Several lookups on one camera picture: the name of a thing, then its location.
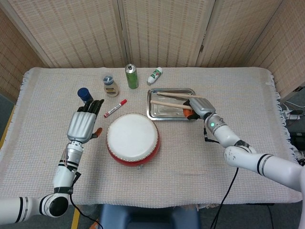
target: gray floor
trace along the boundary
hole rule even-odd
[[[305,89],[299,92],[293,97],[291,102],[305,105]],[[7,120],[10,116],[10,112],[13,108],[13,104],[0,96],[0,136],[2,136],[3,130],[6,126]],[[305,116],[299,121],[294,121],[291,126],[288,127],[289,131],[293,132],[305,132]],[[270,210],[273,216],[275,229],[296,229],[300,220],[302,209],[302,203],[294,204],[275,204],[270,206]],[[218,210],[217,208],[201,209],[201,223],[202,229],[210,228],[211,222]],[[93,218],[97,218],[99,215],[99,209],[97,209]],[[69,229],[71,228],[72,217],[74,208],[69,206],[67,213],[60,218],[48,218],[44,216],[34,216],[26,222],[22,222],[15,225],[0,226],[0,229]],[[88,229],[92,223],[89,219],[80,217],[79,229]],[[271,220],[268,208],[266,206],[259,205],[225,205],[220,213],[218,223],[218,229],[271,229]]]

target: red marker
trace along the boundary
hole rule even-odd
[[[113,109],[111,109],[110,111],[106,112],[104,114],[104,117],[107,118],[109,115],[111,115],[113,112],[115,112],[117,109],[119,109],[121,106],[123,106],[125,103],[127,103],[127,99],[124,99],[122,102],[120,102],[119,104],[117,104]]]

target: silver tray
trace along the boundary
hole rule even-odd
[[[151,120],[171,120],[171,121],[189,121],[184,115],[181,108],[174,108],[162,105],[151,104],[151,100],[172,103],[183,104],[187,99],[157,95],[157,92],[169,92],[169,93],[182,93],[193,94],[196,93],[190,88],[153,88],[147,93],[147,117]]]

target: blue cap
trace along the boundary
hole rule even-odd
[[[92,100],[92,96],[89,93],[89,90],[85,87],[82,87],[78,90],[77,95],[83,100],[84,102]]]
[[[105,85],[111,85],[113,83],[113,77],[110,75],[105,76],[103,79]]]

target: drumstick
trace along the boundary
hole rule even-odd
[[[170,103],[164,103],[164,102],[159,102],[159,101],[154,101],[154,100],[151,100],[151,104],[157,104],[157,105],[162,105],[162,106],[170,106],[170,107],[192,110],[192,108],[190,106],[180,105],[180,104],[170,104]]]
[[[173,97],[180,97],[180,98],[202,98],[199,95],[181,94],[181,93],[157,92],[157,94],[158,95],[173,96]]]

